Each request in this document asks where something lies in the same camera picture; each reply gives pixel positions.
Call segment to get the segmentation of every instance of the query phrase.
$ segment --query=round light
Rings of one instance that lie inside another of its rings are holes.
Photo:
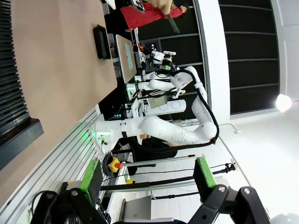
[[[276,100],[276,107],[284,113],[292,106],[292,100],[284,94],[279,94]]]

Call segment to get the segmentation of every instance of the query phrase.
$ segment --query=black grille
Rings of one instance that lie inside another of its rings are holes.
[[[11,3],[0,0],[0,169],[43,133],[29,115],[17,71]]]

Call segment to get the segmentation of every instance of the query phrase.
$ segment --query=gray panel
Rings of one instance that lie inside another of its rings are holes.
[[[98,118],[93,108],[23,180],[0,210],[0,223],[15,223],[41,190],[59,191],[62,182],[81,180],[89,161],[99,158],[88,132]]]

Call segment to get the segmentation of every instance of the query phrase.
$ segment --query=red shirt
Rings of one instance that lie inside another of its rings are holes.
[[[143,6],[145,11],[144,14],[138,12],[133,6],[121,8],[121,12],[125,17],[129,28],[135,29],[161,18],[167,19],[166,15],[164,15],[160,9],[153,7],[148,2],[144,3]],[[170,11],[170,15],[173,18],[180,16],[182,13],[182,9],[179,7]]]

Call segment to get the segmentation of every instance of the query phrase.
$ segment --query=wooden table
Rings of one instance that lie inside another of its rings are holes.
[[[97,24],[105,27],[99,0],[12,1],[19,77],[30,116],[40,119],[44,134],[2,169],[4,197],[116,88],[112,60],[97,58]]]
[[[130,51],[131,51],[131,58],[133,62],[133,69],[129,69],[128,65],[128,58],[127,58],[127,53],[126,53],[126,48],[125,45],[130,46]],[[133,53],[133,45],[132,42],[122,36],[116,35],[116,45],[117,45],[117,51],[118,51],[118,56],[121,62],[121,72],[122,72],[122,77],[125,83],[128,83],[131,78],[133,78],[136,73],[136,63],[134,59],[134,53]]]

